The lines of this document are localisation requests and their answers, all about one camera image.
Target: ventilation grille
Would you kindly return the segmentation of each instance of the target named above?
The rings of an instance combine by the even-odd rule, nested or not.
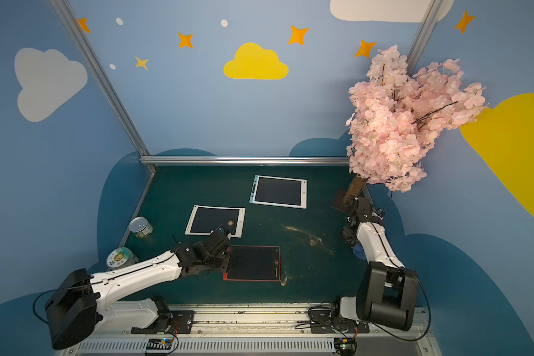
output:
[[[147,341],[147,338],[90,338],[79,345],[77,355],[143,355]],[[174,353],[193,352],[335,352],[335,349],[333,338],[326,337],[180,338]]]
[[[144,354],[146,339],[93,339],[79,344],[78,355],[128,355]]]
[[[181,339],[176,352],[334,352],[326,338]]]

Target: can lid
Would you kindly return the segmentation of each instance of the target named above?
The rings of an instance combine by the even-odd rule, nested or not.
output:
[[[139,232],[142,231],[148,224],[149,221],[146,220],[145,217],[135,217],[133,221],[128,224],[128,229],[131,232]]]
[[[128,261],[130,255],[131,252],[127,247],[119,247],[107,257],[107,266],[109,268],[118,268]]]

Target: tree trunk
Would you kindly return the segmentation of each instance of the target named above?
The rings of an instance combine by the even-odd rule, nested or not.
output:
[[[352,179],[350,186],[344,195],[344,199],[342,200],[342,203],[344,203],[345,206],[350,206],[354,201],[354,198],[360,195],[360,192],[366,185],[366,181],[366,178],[361,178],[359,175],[356,175],[356,177]]]

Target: orange star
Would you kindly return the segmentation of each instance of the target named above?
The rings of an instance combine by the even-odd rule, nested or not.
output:
[[[289,44],[291,43],[298,43],[300,45],[305,44],[305,34],[309,30],[308,28],[303,28],[302,30],[291,26],[293,28],[293,35],[291,36],[291,39],[289,40]]]
[[[370,51],[372,50],[372,47],[376,44],[377,42],[372,42],[372,43],[366,43],[364,42],[364,40],[361,40],[360,41],[360,49],[358,50],[358,52],[356,52],[356,54],[354,55],[355,57],[358,57],[358,56],[364,56],[364,57],[370,57]]]
[[[455,29],[461,30],[461,33],[464,34],[465,30],[467,29],[467,25],[469,22],[471,22],[475,16],[469,16],[467,11],[463,14],[463,18],[459,21],[459,23],[455,26]]]
[[[142,59],[139,59],[137,56],[135,56],[135,58],[136,58],[136,65],[135,65],[135,67],[143,67],[144,69],[149,70],[149,69],[146,67],[146,62],[149,61],[148,59],[142,60]]]
[[[178,36],[180,36],[180,48],[182,47],[192,47],[192,35],[186,35],[184,36],[180,32],[178,32]]]
[[[89,28],[87,27],[87,19],[78,19],[78,21],[83,31],[91,33],[91,31],[89,31]]]

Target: green table surface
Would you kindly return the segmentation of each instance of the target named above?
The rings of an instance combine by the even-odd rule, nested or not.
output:
[[[307,180],[307,208],[250,204],[255,175]],[[242,237],[232,245],[279,246],[281,282],[224,281],[219,271],[164,282],[129,295],[161,295],[169,304],[332,302],[356,295],[366,261],[341,239],[346,214],[330,207],[338,189],[348,187],[347,167],[160,167],[139,216],[154,227],[146,239],[132,233],[126,247],[140,260],[196,243],[206,236],[184,235],[194,205],[244,207]]]

